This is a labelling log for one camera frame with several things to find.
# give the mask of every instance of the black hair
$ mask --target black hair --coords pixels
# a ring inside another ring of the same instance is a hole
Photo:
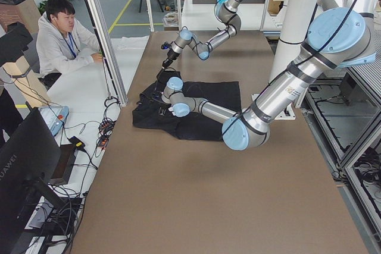
[[[68,2],[68,0],[48,0],[46,2],[46,16],[49,21],[50,15],[53,14],[54,16],[57,16],[58,13],[63,12],[68,15],[75,14],[76,11],[74,10],[73,4]]]

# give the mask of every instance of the yellow floor line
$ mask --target yellow floor line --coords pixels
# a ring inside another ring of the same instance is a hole
[[[115,26],[148,26],[149,23],[126,23],[126,24],[115,24]],[[154,23],[154,25],[159,26],[163,23]]]
[[[117,18],[115,19],[115,21],[113,22],[113,24],[111,25],[111,27],[108,29],[108,33],[110,34],[111,31],[114,29],[114,27],[117,25],[120,17],[123,15],[123,13],[125,12],[125,10],[127,9],[127,7],[130,5],[132,0],[128,0],[128,2],[126,3],[126,5],[123,7],[123,9],[120,11],[119,15],[117,16]]]

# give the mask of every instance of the black monitor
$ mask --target black monitor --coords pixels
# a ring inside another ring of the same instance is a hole
[[[64,202],[48,187],[58,147],[37,108],[0,149],[0,252],[11,253],[41,196],[60,209]]]

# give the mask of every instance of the man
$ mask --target man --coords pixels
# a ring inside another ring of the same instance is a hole
[[[4,89],[4,82],[0,79],[0,148],[5,144],[3,130],[11,136],[23,117],[16,109],[10,94]]]
[[[67,0],[48,0],[46,11],[38,21],[37,53],[43,83],[51,87],[61,74],[78,70],[92,62],[102,62],[102,55],[80,55],[80,43],[99,50],[96,36],[74,17],[73,5]]]

